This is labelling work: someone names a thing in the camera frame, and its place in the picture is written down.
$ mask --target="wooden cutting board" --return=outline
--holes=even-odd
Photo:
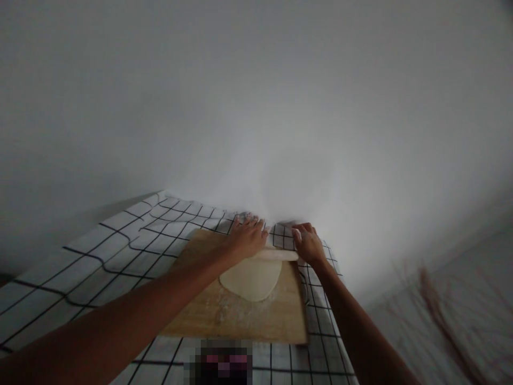
[[[225,237],[198,230],[171,269],[201,258]],[[216,279],[160,334],[307,344],[303,287],[297,262],[283,262],[276,287],[260,302],[249,302],[227,291]]]

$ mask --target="forearm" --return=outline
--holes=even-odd
[[[322,260],[313,268],[331,304],[340,336],[359,383],[418,383],[328,261]]]
[[[109,383],[193,298],[233,265],[215,249],[0,361],[5,383]]]

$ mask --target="hand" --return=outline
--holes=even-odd
[[[262,231],[263,219],[258,220],[251,213],[246,215],[244,223],[240,223],[239,216],[235,217],[231,232],[227,236],[223,246],[232,254],[237,263],[244,258],[253,257],[263,249],[266,244],[269,228]]]
[[[292,226],[292,236],[299,256],[310,266],[326,261],[321,240],[310,223]]]

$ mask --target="checkered tablecloth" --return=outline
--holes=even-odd
[[[160,192],[100,223],[0,289],[0,357],[160,276],[195,229],[227,234],[236,214]],[[273,245],[294,250],[290,229],[266,225]],[[299,268],[311,293],[310,344],[252,343],[253,383],[356,384],[326,294],[310,266]],[[182,384],[200,341],[157,336],[113,383]]]

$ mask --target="flattened dough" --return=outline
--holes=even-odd
[[[244,259],[219,276],[226,290],[252,302],[266,299],[282,271],[280,260]]]

